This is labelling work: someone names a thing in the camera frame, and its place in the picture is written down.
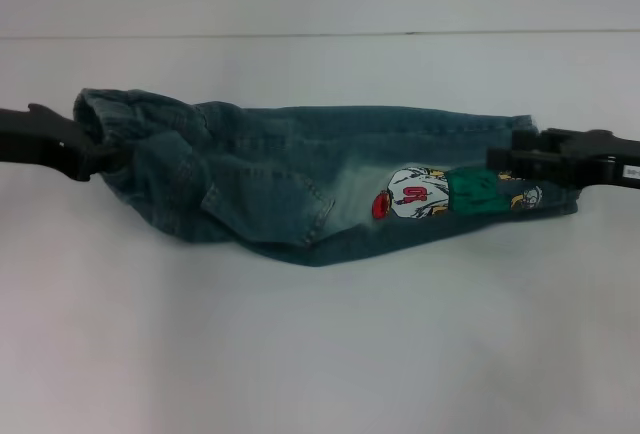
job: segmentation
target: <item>cartoon character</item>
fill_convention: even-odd
[[[498,175],[501,181],[518,180],[509,173]],[[533,209],[540,204],[542,190],[528,189],[511,200],[512,209]],[[393,211],[398,217],[422,219],[444,214],[449,209],[449,182],[443,171],[427,167],[408,167],[397,171],[387,189],[373,201],[374,219],[384,219]]]

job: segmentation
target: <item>white background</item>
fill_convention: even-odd
[[[0,0],[0,105],[70,114],[82,87],[142,88],[533,114],[640,139],[639,13],[638,0]],[[299,36],[314,34],[332,36]],[[639,205],[590,188],[575,216],[304,269],[175,242],[99,178],[0,165],[0,431],[637,433]]]

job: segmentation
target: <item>denim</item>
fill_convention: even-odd
[[[509,146],[514,129],[535,130],[529,116],[242,109],[91,89],[78,96],[74,116],[94,142],[133,150],[127,166],[102,175],[152,226],[297,264],[361,259],[577,210],[578,191],[482,168],[487,148]],[[479,183],[490,186],[480,196],[489,196],[481,199],[487,208],[455,210],[474,206],[465,195]],[[461,192],[455,202],[451,186]]]

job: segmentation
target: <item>label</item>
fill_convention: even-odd
[[[640,166],[624,166],[622,177],[640,180]]]

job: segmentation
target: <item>jeans pocket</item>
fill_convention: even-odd
[[[216,173],[201,207],[246,241],[308,246],[333,204],[303,175],[234,167]]]

